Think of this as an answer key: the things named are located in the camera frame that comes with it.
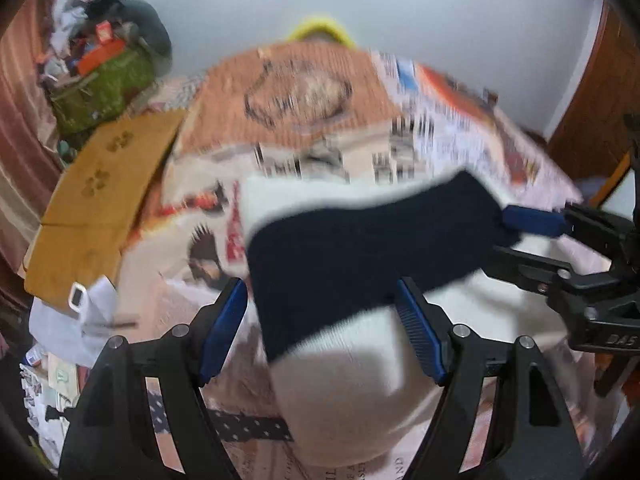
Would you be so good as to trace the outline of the white paper bag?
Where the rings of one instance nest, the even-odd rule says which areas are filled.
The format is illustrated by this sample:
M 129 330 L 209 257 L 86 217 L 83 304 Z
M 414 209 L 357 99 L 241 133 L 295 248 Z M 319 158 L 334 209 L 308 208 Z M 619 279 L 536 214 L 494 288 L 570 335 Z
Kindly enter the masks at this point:
M 35 297 L 28 320 L 29 333 L 48 353 L 91 368 L 107 339 L 116 330 L 117 292 L 112 282 L 101 276 L 85 286 L 90 299 L 85 312 L 67 315 Z

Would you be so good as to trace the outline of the grey plush toy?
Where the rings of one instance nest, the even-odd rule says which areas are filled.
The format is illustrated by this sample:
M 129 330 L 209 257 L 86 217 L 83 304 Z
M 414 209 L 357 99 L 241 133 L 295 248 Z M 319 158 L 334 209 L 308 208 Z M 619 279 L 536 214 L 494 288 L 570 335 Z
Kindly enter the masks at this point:
M 172 57 L 172 44 L 168 31 L 155 9 L 143 0 L 122 0 L 117 16 L 138 28 L 138 37 L 161 58 Z

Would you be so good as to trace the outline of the green fabric storage box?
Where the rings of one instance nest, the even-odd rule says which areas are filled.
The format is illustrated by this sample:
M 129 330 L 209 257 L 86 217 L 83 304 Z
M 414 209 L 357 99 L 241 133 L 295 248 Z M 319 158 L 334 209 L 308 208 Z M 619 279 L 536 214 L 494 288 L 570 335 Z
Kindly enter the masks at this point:
M 49 90 L 61 136 L 84 132 L 122 114 L 155 80 L 154 66 L 142 49 L 127 49 L 75 82 Z

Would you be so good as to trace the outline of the black white striped sweater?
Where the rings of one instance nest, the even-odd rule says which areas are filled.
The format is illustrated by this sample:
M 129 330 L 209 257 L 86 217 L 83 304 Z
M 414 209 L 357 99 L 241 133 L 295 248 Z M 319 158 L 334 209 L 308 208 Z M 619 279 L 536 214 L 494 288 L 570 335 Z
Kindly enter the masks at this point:
M 500 223 L 512 196 L 473 171 L 378 185 L 250 177 L 240 215 L 250 284 L 280 413 L 303 463 L 343 467 L 390 452 L 435 411 L 394 307 L 397 282 L 480 335 L 557 344 L 540 297 L 488 278 L 491 249 L 549 255 Z

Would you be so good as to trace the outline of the brown wooden door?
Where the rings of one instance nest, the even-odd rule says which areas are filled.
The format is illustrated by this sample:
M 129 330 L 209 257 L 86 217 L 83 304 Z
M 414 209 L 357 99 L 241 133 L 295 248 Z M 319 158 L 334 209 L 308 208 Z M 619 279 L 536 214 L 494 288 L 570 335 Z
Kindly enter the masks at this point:
M 639 41 L 603 6 L 584 76 L 548 153 L 573 180 L 610 176 L 629 148 L 624 116 L 639 111 Z

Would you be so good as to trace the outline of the small white digital clock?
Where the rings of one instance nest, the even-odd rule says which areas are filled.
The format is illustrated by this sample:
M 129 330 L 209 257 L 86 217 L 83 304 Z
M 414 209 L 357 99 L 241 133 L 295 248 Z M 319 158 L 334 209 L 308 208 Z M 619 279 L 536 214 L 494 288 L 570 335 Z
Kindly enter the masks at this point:
M 73 282 L 72 286 L 70 286 L 70 294 L 67 298 L 67 304 L 68 307 L 77 314 L 85 312 L 88 304 L 90 304 L 90 299 L 84 285 Z

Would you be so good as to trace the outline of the striped red brown curtain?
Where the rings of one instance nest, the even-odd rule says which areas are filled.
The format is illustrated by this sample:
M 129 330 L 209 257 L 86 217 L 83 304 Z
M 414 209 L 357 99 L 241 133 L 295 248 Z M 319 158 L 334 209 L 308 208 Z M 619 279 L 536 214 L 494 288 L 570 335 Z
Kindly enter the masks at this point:
M 1 37 L 1 261 L 16 274 L 61 174 L 37 61 L 51 0 L 24 0 Z

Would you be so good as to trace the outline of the wooden lap desk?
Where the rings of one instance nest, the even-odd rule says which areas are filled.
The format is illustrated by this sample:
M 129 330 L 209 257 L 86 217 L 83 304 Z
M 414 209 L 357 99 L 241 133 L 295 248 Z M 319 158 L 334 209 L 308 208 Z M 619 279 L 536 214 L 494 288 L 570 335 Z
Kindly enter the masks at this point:
M 73 284 L 117 278 L 122 248 L 185 114 L 145 114 L 96 129 L 43 215 L 26 264 L 26 292 L 71 315 Z

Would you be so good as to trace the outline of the orange box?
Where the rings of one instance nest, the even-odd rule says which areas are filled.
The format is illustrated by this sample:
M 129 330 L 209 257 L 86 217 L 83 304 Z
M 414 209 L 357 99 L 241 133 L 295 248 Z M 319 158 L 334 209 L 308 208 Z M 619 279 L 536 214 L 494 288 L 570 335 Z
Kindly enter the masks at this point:
M 114 39 L 107 44 L 100 44 L 90 52 L 86 53 L 77 63 L 78 74 L 85 76 L 98 68 L 101 64 L 120 55 L 126 49 L 126 42 L 121 39 Z

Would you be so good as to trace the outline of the yellow curved headrest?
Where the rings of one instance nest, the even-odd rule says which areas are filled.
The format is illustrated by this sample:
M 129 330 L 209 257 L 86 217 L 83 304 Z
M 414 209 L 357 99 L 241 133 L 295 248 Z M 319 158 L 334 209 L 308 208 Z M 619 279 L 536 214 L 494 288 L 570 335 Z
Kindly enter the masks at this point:
M 303 18 L 288 34 L 288 41 L 326 40 L 342 47 L 355 49 L 356 42 L 349 36 L 345 27 L 333 18 L 324 15 L 311 15 Z

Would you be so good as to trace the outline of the printed newspaper pattern bedspread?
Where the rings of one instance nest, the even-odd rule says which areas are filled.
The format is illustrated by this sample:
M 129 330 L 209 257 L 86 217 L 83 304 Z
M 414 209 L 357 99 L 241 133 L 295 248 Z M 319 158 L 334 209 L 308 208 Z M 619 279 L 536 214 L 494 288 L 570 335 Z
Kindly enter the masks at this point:
M 240 91 L 260 70 L 269 88 L 310 84 L 307 117 L 349 100 L 334 127 L 272 134 L 251 126 L 238 109 Z M 460 86 L 445 91 L 430 68 L 378 52 L 322 44 L 248 51 L 205 75 L 166 82 L 156 112 L 186 111 L 174 146 L 153 177 L 140 217 L 122 252 L 117 279 L 121 320 L 133 320 L 133 341 L 154 338 L 189 321 L 231 275 L 247 276 L 242 203 L 260 204 L 249 177 L 332 181 L 363 197 L 373 185 L 437 182 L 471 171 L 517 203 L 551 209 L 579 202 L 582 192 L 500 108 Z M 219 377 L 203 390 L 224 447 L 244 479 L 391 479 L 401 475 L 437 404 L 433 386 L 405 364 L 392 378 L 399 408 L 378 394 L 355 401 L 346 426 L 314 411 L 312 424 L 337 436 L 318 452 L 300 427 L 298 400 L 286 396 L 293 375 L 268 370 L 255 308 L 243 318 Z M 385 415 L 393 430 L 364 430 L 361 415 Z

